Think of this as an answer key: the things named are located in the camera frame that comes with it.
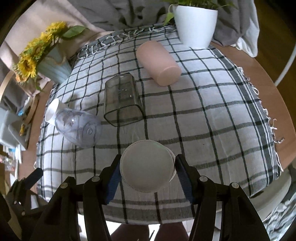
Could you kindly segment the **pink curtain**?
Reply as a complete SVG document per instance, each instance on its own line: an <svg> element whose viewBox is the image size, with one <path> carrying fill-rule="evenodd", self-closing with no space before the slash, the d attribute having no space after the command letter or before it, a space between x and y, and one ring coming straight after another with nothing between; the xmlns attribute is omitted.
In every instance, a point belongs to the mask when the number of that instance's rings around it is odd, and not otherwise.
<svg viewBox="0 0 296 241"><path fill-rule="evenodd" d="M95 27L69 1L36 1L16 21L1 45L1 60L12 68L30 41L44 36L53 23L82 26L85 30L72 40L62 40L41 61L41 76L62 84L72 73L69 58L89 42L108 34Z"/></svg>

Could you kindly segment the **pink cylindrical cup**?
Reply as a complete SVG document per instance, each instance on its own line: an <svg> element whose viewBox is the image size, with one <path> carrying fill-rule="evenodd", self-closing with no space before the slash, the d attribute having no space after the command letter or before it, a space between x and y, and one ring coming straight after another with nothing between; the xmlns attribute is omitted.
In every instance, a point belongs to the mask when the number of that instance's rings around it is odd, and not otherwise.
<svg viewBox="0 0 296 241"><path fill-rule="evenodd" d="M177 82L182 70L173 56L157 41L147 41L136 52L139 63L159 86Z"/></svg>

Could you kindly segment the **grey curtain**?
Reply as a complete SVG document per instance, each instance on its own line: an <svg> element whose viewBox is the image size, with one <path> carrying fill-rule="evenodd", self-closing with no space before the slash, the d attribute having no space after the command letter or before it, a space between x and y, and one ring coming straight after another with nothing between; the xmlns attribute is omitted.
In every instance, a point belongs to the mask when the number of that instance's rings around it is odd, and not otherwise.
<svg viewBox="0 0 296 241"><path fill-rule="evenodd" d="M160 24L169 9L165 1L71 1L91 24L105 31ZM250 57L258 54L259 22L254 1L233 1L218 9L213 41L233 46Z"/></svg>

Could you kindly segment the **white pot green plant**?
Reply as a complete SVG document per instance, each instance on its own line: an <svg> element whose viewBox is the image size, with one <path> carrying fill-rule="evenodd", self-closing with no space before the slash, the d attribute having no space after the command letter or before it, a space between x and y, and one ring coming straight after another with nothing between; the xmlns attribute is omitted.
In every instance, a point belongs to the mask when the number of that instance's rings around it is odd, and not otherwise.
<svg viewBox="0 0 296 241"><path fill-rule="evenodd" d="M233 1L185 0L170 4L164 25L174 20L182 44L195 49L208 48L215 32L218 9L236 8Z"/></svg>

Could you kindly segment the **sunflower bouquet blue vase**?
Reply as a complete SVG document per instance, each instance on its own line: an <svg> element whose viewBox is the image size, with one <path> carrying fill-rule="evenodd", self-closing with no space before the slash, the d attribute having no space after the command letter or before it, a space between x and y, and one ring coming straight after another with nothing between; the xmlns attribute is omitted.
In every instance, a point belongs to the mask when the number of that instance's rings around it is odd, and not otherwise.
<svg viewBox="0 0 296 241"><path fill-rule="evenodd" d="M19 54L18 62L13 65L16 81L25 84L32 80L36 90L41 90L38 75L62 84L72 69L60 41L73 40L85 32L85 26L68 26L64 21L51 23L38 38L31 40Z"/></svg>

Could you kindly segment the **white floor lamp pole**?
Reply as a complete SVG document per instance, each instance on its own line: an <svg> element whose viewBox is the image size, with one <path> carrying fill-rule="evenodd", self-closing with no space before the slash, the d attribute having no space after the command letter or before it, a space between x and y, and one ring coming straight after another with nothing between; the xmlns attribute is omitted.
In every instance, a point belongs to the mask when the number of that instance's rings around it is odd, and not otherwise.
<svg viewBox="0 0 296 241"><path fill-rule="evenodd" d="M285 77L285 75L287 74L288 70L290 69L290 67L292 66L292 63L294 62L296 57L296 44L293 48L293 51L283 69L283 71L280 73L279 77L277 78L277 80L275 81L274 85L276 87L278 87L278 85L281 83L281 81L283 80L283 78Z"/></svg>

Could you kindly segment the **checked paper cup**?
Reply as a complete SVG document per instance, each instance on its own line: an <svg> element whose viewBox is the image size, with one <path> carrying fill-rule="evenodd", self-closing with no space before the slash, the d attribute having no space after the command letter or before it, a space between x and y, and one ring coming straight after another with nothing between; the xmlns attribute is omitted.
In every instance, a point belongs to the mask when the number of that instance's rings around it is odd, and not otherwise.
<svg viewBox="0 0 296 241"><path fill-rule="evenodd" d="M140 140L129 145L120 158L120 174L132 189L155 193L176 175L173 152L153 140Z"/></svg>

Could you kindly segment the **grey checked tablecloth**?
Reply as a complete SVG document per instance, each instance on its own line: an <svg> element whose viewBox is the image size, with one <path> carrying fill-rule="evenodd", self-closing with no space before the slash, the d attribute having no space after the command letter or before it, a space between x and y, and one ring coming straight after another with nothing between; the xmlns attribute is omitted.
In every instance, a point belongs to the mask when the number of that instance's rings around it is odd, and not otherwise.
<svg viewBox="0 0 296 241"><path fill-rule="evenodd" d="M149 40L160 42L179 64L182 74L175 84L158 86L136 59L137 48ZM100 140L90 149L76 147L43 122L37 166L44 174L37 192L44 199L69 176L80 184L99 174L138 140L183 154L201 175L225 185L237 182L249 197L281 175L268 111L243 69L214 47L183 45L174 27L124 30L86 45L50 100L102 118L105 83L119 73L134 76L144 119L120 127L103 121Z"/></svg>

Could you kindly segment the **smoky grey square glass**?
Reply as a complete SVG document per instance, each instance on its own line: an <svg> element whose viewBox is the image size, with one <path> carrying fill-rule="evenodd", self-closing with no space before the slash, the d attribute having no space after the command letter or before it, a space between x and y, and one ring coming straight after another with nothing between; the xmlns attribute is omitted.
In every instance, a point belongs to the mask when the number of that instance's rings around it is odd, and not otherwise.
<svg viewBox="0 0 296 241"><path fill-rule="evenodd" d="M135 79L119 74L105 83L104 119L112 126L126 126L144 119Z"/></svg>

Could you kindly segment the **clear bluish plastic cup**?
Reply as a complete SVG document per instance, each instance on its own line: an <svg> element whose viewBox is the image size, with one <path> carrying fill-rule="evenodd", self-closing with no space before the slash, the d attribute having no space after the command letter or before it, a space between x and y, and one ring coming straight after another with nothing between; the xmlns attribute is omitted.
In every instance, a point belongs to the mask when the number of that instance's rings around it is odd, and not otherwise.
<svg viewBox="0 0 296 241"><path fill-rule="evenodd" d="M68 141L83 149L94 147L102 131L98 116L69 108L57 113L55 127Z"/></svg>

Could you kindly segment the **wooden desk lamp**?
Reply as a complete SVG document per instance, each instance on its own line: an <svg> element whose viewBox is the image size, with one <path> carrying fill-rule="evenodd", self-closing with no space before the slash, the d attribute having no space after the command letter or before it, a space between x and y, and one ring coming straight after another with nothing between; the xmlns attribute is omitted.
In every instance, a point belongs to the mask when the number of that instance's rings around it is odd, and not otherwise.
<svg viewBox="0 0 296 241"><path fill-rule="evenodd" d="M33 85L30 83L17 83L13 71L9 71L1 82L1 108L14 113L22 110L21 117L26 125L33 119L39 102L36 91L31 91L31 88Z"/></svg>

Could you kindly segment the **white mini projector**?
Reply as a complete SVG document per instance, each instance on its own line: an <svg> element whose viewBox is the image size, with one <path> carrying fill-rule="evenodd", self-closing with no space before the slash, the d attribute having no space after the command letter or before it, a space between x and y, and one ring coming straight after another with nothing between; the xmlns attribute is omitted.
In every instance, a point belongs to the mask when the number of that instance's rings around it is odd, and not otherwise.
<svg viewBox="0 0 296 241"><path fill-rule="evenodd" d="M25 151L28 147L26 135L20 136L22 118L10 110L1 108L1 144L5 147L15 149L18 145Z"/></svg>

